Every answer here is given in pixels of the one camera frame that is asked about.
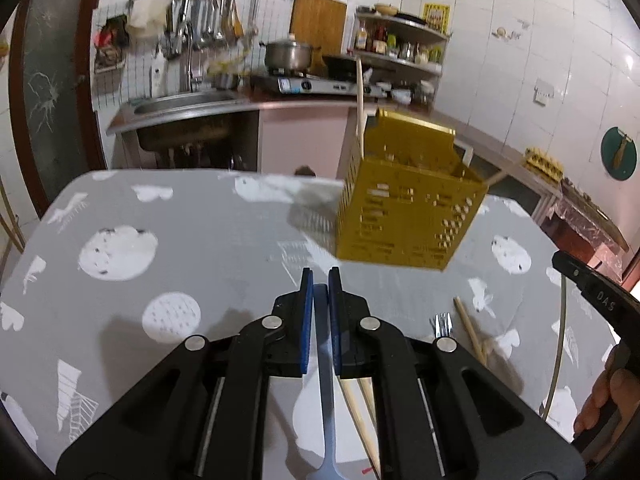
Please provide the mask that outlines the person's right hand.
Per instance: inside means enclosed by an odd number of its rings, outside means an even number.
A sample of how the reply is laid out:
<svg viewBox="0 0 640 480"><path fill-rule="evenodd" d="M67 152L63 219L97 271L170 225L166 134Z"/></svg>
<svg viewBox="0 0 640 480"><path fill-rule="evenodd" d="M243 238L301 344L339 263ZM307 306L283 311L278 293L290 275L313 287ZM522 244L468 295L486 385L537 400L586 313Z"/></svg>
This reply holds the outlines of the person's right hand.
<svg viewBox="0 0 640 480"><path fill-rule="evenodd" d="M596 426L604 404L612 400L620 411L620 422L612 433L612 441L616 441L628 426L632 416L638 410L640 389L639 379L629 370L614 370L614 361L620 346L612 349L608 355L604 371L593 384L582 410L574 421L574 436Z"/></svg>

